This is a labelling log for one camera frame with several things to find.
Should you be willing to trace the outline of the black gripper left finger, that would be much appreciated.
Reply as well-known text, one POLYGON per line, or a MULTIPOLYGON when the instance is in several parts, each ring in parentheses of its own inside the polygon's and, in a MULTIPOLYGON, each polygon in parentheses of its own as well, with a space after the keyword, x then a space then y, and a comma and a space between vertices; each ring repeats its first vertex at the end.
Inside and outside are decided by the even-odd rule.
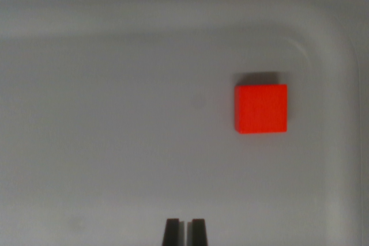
POLYGON ((179 218, 166 220, 162 246, 184 246, 185 245, 185 223, 179 218))

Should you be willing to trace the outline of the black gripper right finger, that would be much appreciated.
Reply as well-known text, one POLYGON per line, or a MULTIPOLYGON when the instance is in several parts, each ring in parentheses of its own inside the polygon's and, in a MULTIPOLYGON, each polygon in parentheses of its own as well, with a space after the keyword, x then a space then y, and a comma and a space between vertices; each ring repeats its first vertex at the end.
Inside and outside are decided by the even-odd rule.
POLYGON ((208 246, 206 223, 203 218, 195 218, 187 223, 187 246, 208 246))

